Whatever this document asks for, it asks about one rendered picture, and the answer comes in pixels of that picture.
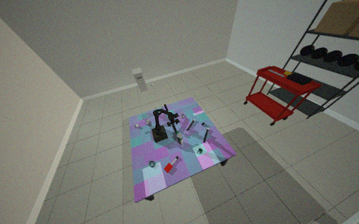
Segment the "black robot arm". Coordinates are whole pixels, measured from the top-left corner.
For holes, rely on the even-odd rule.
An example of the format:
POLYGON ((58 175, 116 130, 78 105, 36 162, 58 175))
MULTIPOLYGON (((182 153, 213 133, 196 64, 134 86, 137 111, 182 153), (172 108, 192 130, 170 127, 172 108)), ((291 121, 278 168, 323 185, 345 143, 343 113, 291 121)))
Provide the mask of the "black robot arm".
POLYGON ((154 130, 155 130, 157 136, 161 135, 161 126, 159 125, 159 115, 161 115, 162 113, 169 115, 170 116, 169 120, 171 120, 171 121, 173 121, 174 118, 177 118, 179 116, 177 113, 173 114, 173 113, 168 112, 168 111, 166 111, 164 109, 156 109, 156 110, 154 110, 153 115, 155 116, 155 123, 156 123, 154 130))

